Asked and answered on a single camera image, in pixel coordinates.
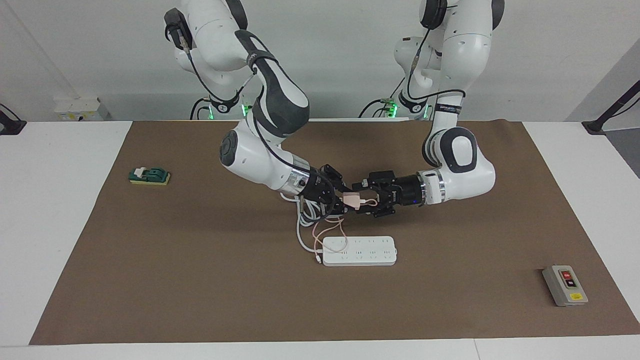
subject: brown mat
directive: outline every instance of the brown mat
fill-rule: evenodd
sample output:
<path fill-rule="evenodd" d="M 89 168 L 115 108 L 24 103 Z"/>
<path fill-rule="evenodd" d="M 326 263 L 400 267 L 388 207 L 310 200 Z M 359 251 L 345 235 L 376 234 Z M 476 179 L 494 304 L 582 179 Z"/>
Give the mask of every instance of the brown mat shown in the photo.
<path fill-rule="evenodd" d="M 348 235 L 393 236 L 397 263 L 327 268 L 298 245 L 292 204 L 220 165 L 233 124 L 134 123 L 31 344 L 640 333 L 524 127 L 462 126 L 495 164 L 493 191 L 347 216 Z M 419 150 L 428 131 L 425 122 L 311 123 L 285 148 L 351 183 L 428 168 Z M 164 167 L 170 184 L 130 184 L 139 166 Z M 573 266 L 589 304 L 554 305 L 540 273 L 554 263 Z"/>

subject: white power strip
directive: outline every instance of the white power strip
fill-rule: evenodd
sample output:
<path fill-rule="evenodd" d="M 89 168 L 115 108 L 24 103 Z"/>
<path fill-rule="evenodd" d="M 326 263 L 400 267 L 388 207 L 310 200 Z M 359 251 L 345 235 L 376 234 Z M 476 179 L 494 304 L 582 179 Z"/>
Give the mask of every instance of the white power strip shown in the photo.
<path fill-rule="evenodd" d="M 343 236 L 330 236 L 322 240 L 322 260 L 325 266 L 390 266 L 396 263 L 396 245 L 391 236 L 348 236 L 344 247 Z"/>

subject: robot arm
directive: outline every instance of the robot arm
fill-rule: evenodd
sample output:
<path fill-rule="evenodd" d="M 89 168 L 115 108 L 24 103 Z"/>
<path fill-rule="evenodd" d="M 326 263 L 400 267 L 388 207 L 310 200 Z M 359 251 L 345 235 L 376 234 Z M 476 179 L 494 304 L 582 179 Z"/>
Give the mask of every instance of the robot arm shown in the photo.
<path fill-rule="evenodd" d="M 305 160 L 280 147 L 308 122 L 308 99 L 264 43 L 246 30 L 240 2 L 183 0 L 182 6 L 184 15 L 172 9 L 165 15 L 165 22 L 177 48 L 176 58 L 183 67 L 198 77 L 203 72 L 201 81 L 204 85 L 209 83 L 207 89 L 221 84 L 224 72 L 244 66 L 262 82 L 252 111 L 222 140 L 222 164 L 249 181 L 286 195 L 335 203 L 333 188 L 328 188 L 331 183 L 323 181 L 323 176 Z"/>
<path fill-rule="evenodd" d="M 396 61 L 405 71 L 405 81 L 395 102 L 399 116 L 422 119 L 432 79 L 439 76 L 438 92 L 442 94 L 436 100 L 431 132 L 422 145 L 424 159 L 435 168 L 405 177 L 395 177 L 393 172 L 369 174 L 353 188 L 374 190 L 380 201 L 358 212 L 382 216 L 393 213 L 396 204 L 439 204 L 493 188 L 493 165 L 480 151 L 473 133 L 456 124 L 466 90 L 489 59 L 492 31 L 503 10 L 504 0 L 422 0 L 420 22 L 427 35 L 404 38 L 396 45 Z M 424 41 L 428 45 L 422 48 Z"/>

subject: wall outlet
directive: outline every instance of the wall outlet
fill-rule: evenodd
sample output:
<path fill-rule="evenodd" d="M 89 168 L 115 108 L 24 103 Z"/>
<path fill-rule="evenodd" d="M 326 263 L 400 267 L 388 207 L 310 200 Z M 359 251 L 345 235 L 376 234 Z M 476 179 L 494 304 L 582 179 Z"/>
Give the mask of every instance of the wall outlet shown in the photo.
<path fill-rule="evenodd" d="M 326 266 L 390 266 L 396 263 L 396 245 L 391 236 L 331 236 L 322 240 Z"/>
<path fill-rule="evenodd" d="M 96 97 L 56 99 L 53 110 L 62 121 L 109 121 L 111 114 Z"/>

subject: white table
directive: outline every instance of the white table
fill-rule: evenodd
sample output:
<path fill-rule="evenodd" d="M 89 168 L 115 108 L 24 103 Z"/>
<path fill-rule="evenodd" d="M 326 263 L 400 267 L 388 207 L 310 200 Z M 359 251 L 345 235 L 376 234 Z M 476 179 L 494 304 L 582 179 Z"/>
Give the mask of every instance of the white table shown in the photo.
<path fill-rule="evenodd" d="M 0 137 L 0 359 L 640 359 L 640 336 L 28 347 L 130 126 L 35 122 Z M 525 127 L 640 318 L 640 180 L 578 123 Z"/>

